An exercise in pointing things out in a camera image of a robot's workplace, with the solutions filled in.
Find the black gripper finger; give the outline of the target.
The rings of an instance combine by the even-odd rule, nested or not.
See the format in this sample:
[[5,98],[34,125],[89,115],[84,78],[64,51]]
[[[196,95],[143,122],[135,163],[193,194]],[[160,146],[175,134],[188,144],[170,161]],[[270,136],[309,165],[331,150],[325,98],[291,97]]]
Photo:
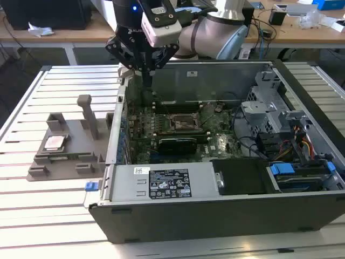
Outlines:
[[150,47],[148,52],[148,87],[152,86],[155,71],[162,69],[179,48],[177,43],[167,44],[162,47]]
[[108,40],[106,50],[126,68],[140,74],[142,86],[148,88],[148,71],[145,68],[144,59],[135,38],[113,36]]

